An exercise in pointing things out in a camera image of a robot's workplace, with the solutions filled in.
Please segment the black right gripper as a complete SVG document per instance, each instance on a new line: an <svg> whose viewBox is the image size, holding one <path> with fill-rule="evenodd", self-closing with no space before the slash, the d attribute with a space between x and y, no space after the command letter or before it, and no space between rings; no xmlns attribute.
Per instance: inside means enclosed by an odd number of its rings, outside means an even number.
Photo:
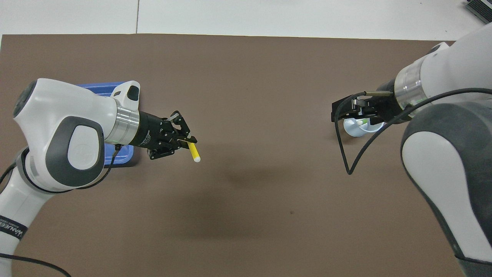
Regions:
<svg viewBox="0 0 492 277"><path fill-rule="evenodd" d="M369 91L367 96L370 98L356 98L356 105L353 105L354 95L332 102L332 122L355 115L371 117L372 109L374 116L369 120L371 124L388 123L403 112L391 90Z"/></svg>

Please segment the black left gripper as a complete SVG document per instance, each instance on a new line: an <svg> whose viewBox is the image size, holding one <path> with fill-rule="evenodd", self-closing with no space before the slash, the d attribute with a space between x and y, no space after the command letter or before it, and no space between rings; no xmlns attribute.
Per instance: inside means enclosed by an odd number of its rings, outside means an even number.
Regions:
<svg viewBox="0 0 492 277"><path fill-rule="evenodd" d="M196 144L184 117L174 111L169 118L159 118L146 112L139 112L138 129L133 138L133 146L149 149L151 160L173 155L179 149L189 149L186 142L171 142L172 135L177 140Z"/></svg>

